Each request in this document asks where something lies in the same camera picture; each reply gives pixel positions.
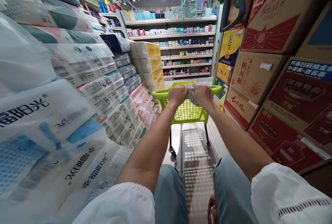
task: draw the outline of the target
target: white lace sleeve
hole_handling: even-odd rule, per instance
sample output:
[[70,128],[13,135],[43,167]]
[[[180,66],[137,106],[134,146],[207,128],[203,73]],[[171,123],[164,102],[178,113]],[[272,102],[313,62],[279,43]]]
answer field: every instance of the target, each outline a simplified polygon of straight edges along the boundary
[[114,185],[90,202],[73,222],[88,223],[153,224],[155,209],[152,192],[135,183]]
[[332,223],[332,199],[312,187],[292,169],[265,166],[251,182],[251,203],[265,223]]

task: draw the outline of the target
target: green shopping cart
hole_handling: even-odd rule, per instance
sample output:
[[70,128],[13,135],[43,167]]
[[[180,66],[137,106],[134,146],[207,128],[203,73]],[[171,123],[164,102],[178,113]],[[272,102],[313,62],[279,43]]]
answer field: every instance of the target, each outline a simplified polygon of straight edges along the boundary
[[[168,92],[170,89],[176,85],[187,85],[188,83],[195,83],[195,81],[187,81],[187,82],[174,82],[168,89],[158,90],[152,92],[152,96],[154,99],[159,100],[162,106],[162,109],[165,109],[168,103]],[[222,91],[221,86],[209,86],[212,90],[213,94],[219,94]],[[178,107],[175,112],[174,119],[172,124],[185,124],[185,123],[193,123],[193,122],[204,122],[205,134],[206,134],[206,147],[210,148],[211,144],[208,137],[208,132],[206,128],[206,124],[208,123],[209,114],[202,108],[197,107],[190,101],[190,91],[188,92],[187,99]],[[172,129],[169,134],[169,152],[176,157],[176,153],[174,148],[172,147]]]

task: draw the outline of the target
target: red star logo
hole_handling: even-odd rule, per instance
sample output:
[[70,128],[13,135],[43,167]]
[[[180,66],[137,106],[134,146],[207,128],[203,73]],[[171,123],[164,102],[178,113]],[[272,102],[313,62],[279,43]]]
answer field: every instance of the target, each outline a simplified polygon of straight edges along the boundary
[[265,25],[265,27],[262,29],[262,31],[255,35],[256,42],[254,44],[254,47],[256,47],[256,45],[258,45],[260,48],[263,48],[265,39],[267,39],[271,34],[272,34],[272,32],[266,31],[266,25]]

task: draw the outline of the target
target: hand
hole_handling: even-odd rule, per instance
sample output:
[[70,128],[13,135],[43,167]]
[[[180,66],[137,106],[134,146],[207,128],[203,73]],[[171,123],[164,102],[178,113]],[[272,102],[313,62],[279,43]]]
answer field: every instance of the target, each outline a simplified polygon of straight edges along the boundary
[[211,106],[214,106],[213,102],[213,93],[212,90],[203,83],[193,83],[196,87],[196,91],[190,91],[193,96],[195,102],[202,106],[205,110],[208,110]]
[[185,101],[188,94],[186,85],[177,85],[168,92],[168,103],[174,104],[177,108]]

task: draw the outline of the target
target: jeans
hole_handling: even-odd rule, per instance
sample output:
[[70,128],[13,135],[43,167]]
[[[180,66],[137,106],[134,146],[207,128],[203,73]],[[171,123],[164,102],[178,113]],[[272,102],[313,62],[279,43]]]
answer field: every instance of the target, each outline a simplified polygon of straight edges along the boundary
[[[218,223],[258,223],[250,200],[251,184],[230,155],[219,161],[213,176]],[[188,223],[185,191],[174,167],[161,166],[154,200],[156,224]]]

